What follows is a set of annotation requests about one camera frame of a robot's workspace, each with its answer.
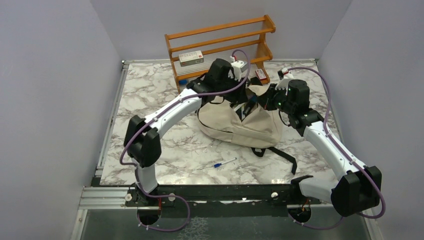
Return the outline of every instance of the wall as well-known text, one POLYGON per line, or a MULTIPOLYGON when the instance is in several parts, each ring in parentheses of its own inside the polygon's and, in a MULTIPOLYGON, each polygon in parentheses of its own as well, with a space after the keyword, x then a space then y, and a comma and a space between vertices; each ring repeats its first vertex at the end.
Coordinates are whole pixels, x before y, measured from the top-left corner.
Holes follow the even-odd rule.
POLYGON ((268 14, 275 59, 320 58, 351 0, 91 0, 125 60, 168 58, 164 34, 268 14))
POLYGON ((345 144, 382 171, 386 240, 423 234, 423 12, 422 0, 353 0, 318 63, 345 144))
POLYGON ((0 239, 69 239, 121 68, 88 0, 0 0, 0 239))

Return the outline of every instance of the wooden rack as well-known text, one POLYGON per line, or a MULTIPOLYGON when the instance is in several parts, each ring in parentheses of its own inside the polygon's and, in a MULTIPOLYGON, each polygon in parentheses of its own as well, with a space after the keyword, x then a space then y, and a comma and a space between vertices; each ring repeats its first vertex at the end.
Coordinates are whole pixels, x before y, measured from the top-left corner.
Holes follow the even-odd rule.
POLYGON ((276 26, 274 25, 274 22, 271 20, 271 18, 268 15, 264 15, 262 17, 257 17, 257 18, 252 18, 252 19, 247 19, 247 20, 242 20, 242 21, 237 21, 237 22, 232 22, 232 23, 226 23, 226 24, 222 24, 222 25, 210 26, 210 27, 200 28, 200 29, 197 29, 197 30, 174 33, 174 34, 170 34, 170 35, 165 34, 165 40, 166 40, 166 45, 167 45, 167 48, 168 48, 169 59, 171 61, 172 71, 173 71, 175 84, 176 84, 176 87, 178 89, 178 92, 179 93, 181 92, 180 85, 179 85, 180 80, 198 77, 198 76, 200 76, 200 75, 202 75, 202 74, 204 74, 208 71, 209 67, 212 64, 211 61, 206 61, 206 58, 208 57, 208 55, 209 55, 209 57, 214 58, 215 56, 217 56, 217 54, 219 54, 221 52, 225 52, 225 51, 229 51, 229 50, 233 50, 233 49, 243 49, 244 47, 247 47, 247 46, 256 46, 257 47, 256 51, 255 51, 255 55, 249 56, 251 58, 250 63, 252 65, 255 65, 256 68, 262 69, 263 72, 265 73, 266 79, 263 80, 262 83, 263 84, 269 83, 270 78, 269 78, 267 72, 265 71, 264 61, 268 61, 268 60, 273 59, 273 54, 271 53, 270 49, 267 46, 265 34, 266 33, 274 33, 275 31, 276 31, 276 26), (256 24, 256 23, 260 23, 260 22, 262 22, 261 29, 255 30, 255 31, 249 31, 249 32, 240 33, 240 34, 236 34, 236 35, 220 37, 220 38, 216 38, 216 39, 212 39, 212 40, 201 41, 201 42, 196 42, 196 43, 183 45, 183 46, 177 46, 177 47, 172 47, 171 43, 170 43, 170 40, 186 38, 186 37, 193 36, 193 35, 200 35, 200 34, 205 34, 205 33, 213 32, 213 31, 220 31, 220 30, 224 30, 224 29, 228 29, 228 28, 234 28, 234 27, 239 27, 239 26, 244 26, 244 25, 251 25, 251 24, 256 24), (252 36, 258 36, 258 39, 250 40, 250 41, 246 41, 246 42, 241 42, 241 43, 237 43, 237 44, 231 44, 231 45, 225 44, 225 42, 231 43, 231 41, 234 41, 234 40, 237 40, 237 39, 242 39, 242 38, 247 38, 247 37, 252 37, 252 36), (200 49, 201 47, 216 45, 216 44, 220 44, 220 43, 224 43, 224 46, 220 46, 220 47, 213 48, 213 49, 207 49, 207 50, 200 49), (179 66, 179 58, 178 58, 179 53, 176 54, 177 52, 184 53, 184 52, 181 52, 181 51, 193 52, 193 51, 197 51, 197 50, 202 51, 203 57, 205 58, 204 63, 196 64, 196 66, 192 67, 192 68, 190 68, 191 66, 185 66, 185 67, 179 66))

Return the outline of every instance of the marble tabletop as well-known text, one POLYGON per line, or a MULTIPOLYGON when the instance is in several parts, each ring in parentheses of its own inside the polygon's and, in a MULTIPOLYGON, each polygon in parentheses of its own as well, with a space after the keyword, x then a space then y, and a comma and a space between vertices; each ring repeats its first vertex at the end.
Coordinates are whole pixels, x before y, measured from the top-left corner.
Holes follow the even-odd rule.
MULTIPOLYGON (((314 61, 270 61, 264 65, 271 82, 279 81, 277 71, 284 67, 305 66, 317 70, 314 61)), ((324 116, 328 101, 321 79, 307 70, 291 73, 296 79, 307 82, 310 105, 324 116)), ((134 167, 119 163, 128 121, 134 115, 143 117, 160 109, 177 95, 171 64, 130 64, 114 119, 101 185, 130 185, 135 181, 134 167)), ((328 125, 333 133, 337 133, 332 115, 328 125)), ((281 142, 276 147, 296 158, 295 175, 291 173, 289 161, 269 150, 259 158, 250 147, 206 136, 200 131, 194 113, 172 127, 160 142, 162 155, 156 162, 159 184, 286 184, 292 178, 304 175, 336 180, 333 171, 312 144, 287 126, 283 126, 281 142), (236 161, 218 168, 211 167, 234 157, 237 157, 236 161)), ((125 155, 124 161, 130 161, 128 155, 125 155)))

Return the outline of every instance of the bag strap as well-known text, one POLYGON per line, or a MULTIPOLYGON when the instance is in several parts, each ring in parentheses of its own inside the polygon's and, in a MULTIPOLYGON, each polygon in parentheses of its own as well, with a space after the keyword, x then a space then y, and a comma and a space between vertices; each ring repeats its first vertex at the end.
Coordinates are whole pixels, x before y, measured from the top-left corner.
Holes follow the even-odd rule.
POLYGON ((298 169, 298 164, 296 162, 296 158, 295 157, 293 157, 293 156, 291 156, 291 155, 289 155, 289 154, 287 154, 287 153, 285 153, 285 152, 281 151, 280 149, 277 149, 277 148, 275 148, 273 146, 268 147, 268 148, 254 148, 254 147, 252 147, 251 149, 252 149, 253 154, 255 154, 256 156, 258 156, 260 158, 262 158, 264 156, 266 149, 271 150, 272 152, 274 152, 278 156, 280 156, 282 158, 285 158, 290 163, 292 163, 293 165, 291 167, 291 173, 293 175, 296 174, 296 170, 298 169))

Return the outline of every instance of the robotic arm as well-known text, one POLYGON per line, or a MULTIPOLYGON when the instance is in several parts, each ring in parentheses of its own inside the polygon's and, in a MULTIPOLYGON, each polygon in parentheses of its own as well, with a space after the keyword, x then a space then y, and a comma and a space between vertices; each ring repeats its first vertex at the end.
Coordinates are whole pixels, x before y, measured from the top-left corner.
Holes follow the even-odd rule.
MULTIPOLYGON (((240 69, 244 66, 242 61, 229 63, 222 59, 216 59, 203 80, 199 77, 190 82, 187 89, 184 89, 166 106, 145 118, 135 115, 130 119, 124 145, 134 164, 138 166, 139 181, 146 193, 152 192, 158 186, 155 162, 162 153, 160 139, 163 135, 183 117, 214 99, 205 93, 225 91, 239 84, 238 80, 241 79, 240 75, 243 72, 240 69), (198 94, 204 95, 187 99, 187 96, 198 94), (141 128, 144 128, 142 131, 144 134, 138 135, 128 145, 131 138, 141 128)), ((242 86, 236 91, 222 96, 232 103, 243 103, 247 101, 245 91, 246 87, 242 86)), ((335 184, 307 175, 293 179, 291 184, 296 187, 299 194, 305 197, 332 203, 336 211, 343 217, 377 206, 380 198, 376 190, 364 174, 358 171, 358 168, 342 154, 340 148, 330 140, 328 134, 331 134, 331 131, 326 133, 324 118, 316 110, 309 108, 309 94, 310 89, 305 81, 284 79, 279 84, 271 84, 267 92, 257 100, 266 110, 279 110, 287 114, 290 125, 312 143, 328 162, 339 181, 335 184)), ((338 139, 335 140, 380 188, 382 179, 380 170, 375 166, 367 167, 338 139)))

